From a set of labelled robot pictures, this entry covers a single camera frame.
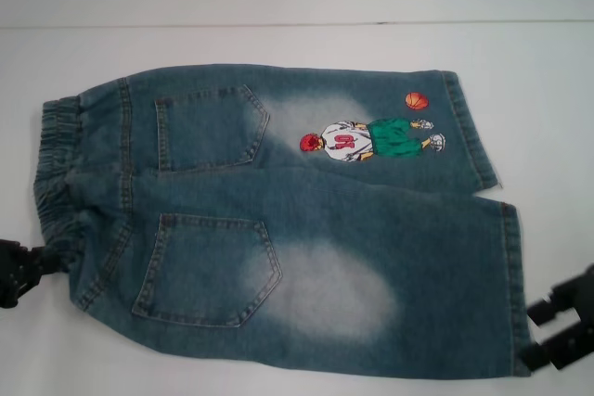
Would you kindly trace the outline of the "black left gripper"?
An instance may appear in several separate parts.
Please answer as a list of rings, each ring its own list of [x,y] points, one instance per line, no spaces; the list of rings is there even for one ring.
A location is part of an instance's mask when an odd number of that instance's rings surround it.
[[[66,271],[64,259],[53,250],[28,250],[19,242],[0,239],[0,308],[15,308],[19,298],[37,287],[44,275]]]

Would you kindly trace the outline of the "blue denim shorts basketball print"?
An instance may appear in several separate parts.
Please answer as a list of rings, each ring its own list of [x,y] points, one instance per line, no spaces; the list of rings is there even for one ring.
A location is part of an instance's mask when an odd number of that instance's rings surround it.
[[[72,303],[155,351],[525,377],[496,185],[454,72],[206,65],[46,102],[33,190]]]

